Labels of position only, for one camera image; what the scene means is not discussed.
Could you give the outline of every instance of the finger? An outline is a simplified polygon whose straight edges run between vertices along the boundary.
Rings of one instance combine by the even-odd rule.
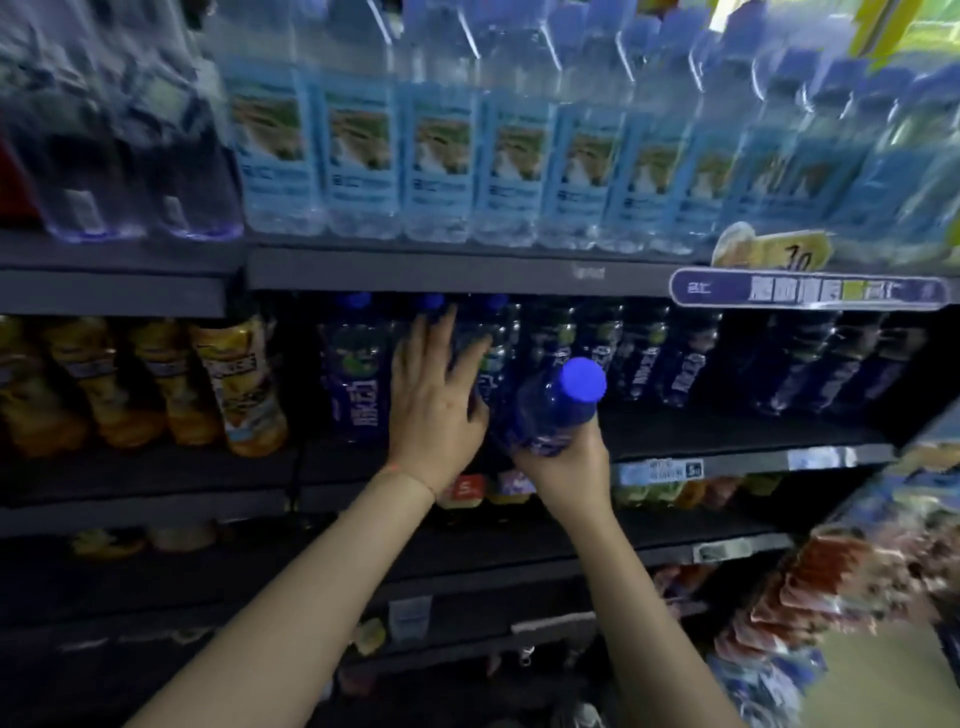
[[[443,318],[430,327],[423,353],[421,381],[443,384],[446,381],[446,365],[450,362],[450,337],[453,322],[457,318],[457,306],[452,305]]]
[[[457,363],[446,378],[447,384],[451,385],[459,394],[466,395],[473,389],[473,382],[477,379],[477,373],[480,371],[480,364],[483,357],[490,350],[490,344],[493,339],[490,336],[484,336],[480,341],[474,341],[457,356]]]

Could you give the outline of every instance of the shelf label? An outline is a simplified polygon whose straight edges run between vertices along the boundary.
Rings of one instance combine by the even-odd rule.
[[[754,555],[754,542],[749,536],[727,541],[711,541],[693,547],[694,564],[719,564],[731,559],[745,559]]]
[[[935,311],[950,302],[942,279],[840,273],[680,268],[670,297],[683,306]]]
[[[619,485],[654,485],[703,477],[704,459],[698,457],[674,460],[672,457],[655,457],[639,463],[624,463],[617,468]]]

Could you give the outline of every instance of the plastic bottle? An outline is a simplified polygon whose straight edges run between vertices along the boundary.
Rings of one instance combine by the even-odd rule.
[[[143,200],[114,139],[81,8],[4,4],[0,123],[47,230],[69,243],[136,238],[145,231]]]
[[[292,0],[218,0],[205,22],[227,88],[247,224],[317,235],[324,227],[320,150],[295,67]]]
[[[180,3],[90,3],[108,94],[159,227],[194,240],[243,231],[240,200],[201,95]]]
[[[481,36],[484,137],[470,236],[527,247],[536,237],[553,147],[561,68],[545,20],[553,0],[486,0],[475,6]]]
[[[716,346],[722,319],[722,312],[709,308],[677,308],[671,312],[666,342],[651,374],[650,385],[660,402],[686,406],[690,388]]]
[[[334,427],[350,442],[386,436],[389,417],[389,327],[372,320],[370,293],[338,294],[324,325],[324,362]]]
[[[324,150],[330,228],[346,237],[400,235],[400,104],[396,42],[375,0],[300,2],[298,61],[310,79]]]
[[[721,226],[750,223],[759,234],[792,230],[793,196],[784,186],[784,173],[810,122],[809,85],[820,54],[787,48],[763,92],[760,116],[731,171],[730,193],[721,213]]]
[[[632,0],[590,0],[586,38],[564,66],[550,171],[538,242],[586,250],[599,237],[617,152],[626,126],[634,73],[617,40],[636,13]],[[561,18],[578,22],[576,16]]]
[[[666,341],[670,303],[631,299],[624,315],[623,338],[610,367],[610,383],[621,400],[635,401],[647,394],[647,382]]]
[[[403,4],[403,228],[414,240],[467,241],[481,97],[480,58],[463,4]]]
[[[558,455],[570,444],[573,428],[596,414],[606,389],[603,370],[582,356],[533,375],[517,389],[498,439],[508,451]]]
[[[702,104],[691,53],[707,19],[706,11],[672,10],[662,25],[639,17],[624,30],[621,39],[629,39],[633,49],[636,89],[600,235],[605,250],[638,253],[659,240],[660,250],[686,251],[671,247],[666,235],[673,230],[675,180]]]

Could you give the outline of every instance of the bottle label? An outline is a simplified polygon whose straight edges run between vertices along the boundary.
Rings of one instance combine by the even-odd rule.
[[[400,207],[396,89],[382,81],[340,74],[324,74],[319,84],[329,205],[357,212],[396,212]]]
[[[580,106],[560,112],[544,214],[565,222],[601,222],[625,116]]]
[[[410,85],[404,200],[408,210],[467,217],[473,207],[480,104],[469,88]]]
[[[247,208],[297,216],[320,206],[318,159],[305,85],[287,66],[222,64]]]
[[[537,217],[557,105],[494,92],[484,115],[477,207],[517,220]]]

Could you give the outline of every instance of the store shelf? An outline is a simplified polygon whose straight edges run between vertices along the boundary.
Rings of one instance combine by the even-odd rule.
[[[0,312],[23,315],[225,315],[241,243],[159,238],[71,245],[40,231],[0,233]]]

